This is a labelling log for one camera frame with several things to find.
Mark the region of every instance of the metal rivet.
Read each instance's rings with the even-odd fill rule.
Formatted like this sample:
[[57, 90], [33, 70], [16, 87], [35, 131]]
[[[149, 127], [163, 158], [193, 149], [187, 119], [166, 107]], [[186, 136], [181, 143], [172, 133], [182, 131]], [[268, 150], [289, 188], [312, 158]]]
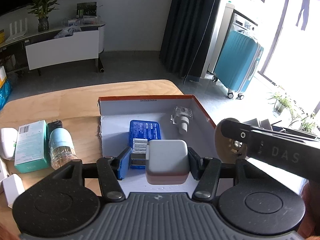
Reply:
[[123, 197], [123, 194], [119, 191], [110, 191], [107, 193], [107, 198], [109, 198], [109, 199], [116, 200], [116, 199], [120, 199], [122, 197]]
[[199, 190], [195, 192], [195, 196], [197, 198], [209, 198], [211, 194], [208, 191], [205, 190]]

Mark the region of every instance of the white device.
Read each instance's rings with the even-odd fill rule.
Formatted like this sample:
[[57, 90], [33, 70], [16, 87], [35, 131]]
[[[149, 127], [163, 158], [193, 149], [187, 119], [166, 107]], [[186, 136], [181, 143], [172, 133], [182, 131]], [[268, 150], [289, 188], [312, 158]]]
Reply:
[[8, 207], [12, 208], [16, 198], [25, 191], [22, 180], [17, 174], [12, 174], [5, 178], [2, 184]]
[[22, 30], [22, 20], [20, 20], [19, 22], [20, 22], [20, 32], [18, 32], [18, 24], [15, 21], [14, 22], [14, 34], [13, 34], [13, 31], [12, 31], [12, 23], [9, 24], [10, 36], [9, 36], [9, 38], [6, 39], [6, 41], [11, 41], [11, 40], [14, 40], [16, 38], [22, 37], [28, 32], [28, 19], [27, 18], [24, 19], [24, 25], [25, 25], [25, 30], [24, 31]]
[[14, 151], [16, 148], [18, 131], [15, 128], [0, 129], [1, 147], [0, 156], [3, 159], [12, 161], [14, 159]]
[[152, 185], [183, 184], [190, 166], [183, 140], [151, 140], [147, 144], [146, 178]]
[[9, 177], [7, 165], [5, 165], [4, 160], [0, 157], [0, 193], [3, 191], [2, 181], [7, 177]]

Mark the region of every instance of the white charger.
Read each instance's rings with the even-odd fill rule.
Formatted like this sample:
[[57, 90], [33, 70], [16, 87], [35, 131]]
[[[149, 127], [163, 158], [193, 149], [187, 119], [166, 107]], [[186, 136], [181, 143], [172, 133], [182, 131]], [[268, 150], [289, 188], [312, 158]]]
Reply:
[[22, 180], [17, 174], [12, 174], [5, 178], [2, 184], [8, 207], [12, 208], [16, 198], [24, 192]]
[[190, 166], [183, 140], [151, 140], [147, 144], [146, 178], [152, 185], [183, 184]]
[[0, 138], [1, 138], [0, 156], [3, 159], [9, 160], [9, 161], [14, 160], [14, 151], [16, 148], [17, 137], [18, 137], [18, 131], [15, 128], [0, 129]]

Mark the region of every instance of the gray vase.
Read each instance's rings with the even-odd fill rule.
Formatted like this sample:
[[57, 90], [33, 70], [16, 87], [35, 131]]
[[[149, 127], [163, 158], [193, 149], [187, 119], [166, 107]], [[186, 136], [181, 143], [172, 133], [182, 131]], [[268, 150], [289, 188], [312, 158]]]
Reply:
[[39, 19], [38, 32], [49, 30], [48, 17]]
[[281, 104], [280, 101], [277, 99], [277, 101], [275, 102], [275, 105], [273, 106], [273, 111], [277, 115], [281, 115], [281, 113], [284, 109], [285, 109], [285, 106], [283, 104]]

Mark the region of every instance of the hand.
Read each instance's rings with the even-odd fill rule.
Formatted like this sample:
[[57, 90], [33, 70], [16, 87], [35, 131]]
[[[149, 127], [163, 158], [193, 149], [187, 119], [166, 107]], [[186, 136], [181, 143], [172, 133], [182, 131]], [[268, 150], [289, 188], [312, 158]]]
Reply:
[[308, 240], [320, 240], [315, 234], [315, 228], [320, 228], [320, 184], [308, 182], [302, 190], [302, 199], [306, 205], [306, 213], [298, 229], [298, 234]]
[[19, 240], [19, 238], [10, 233], [4, 225], [0, 223], [0, 240]]

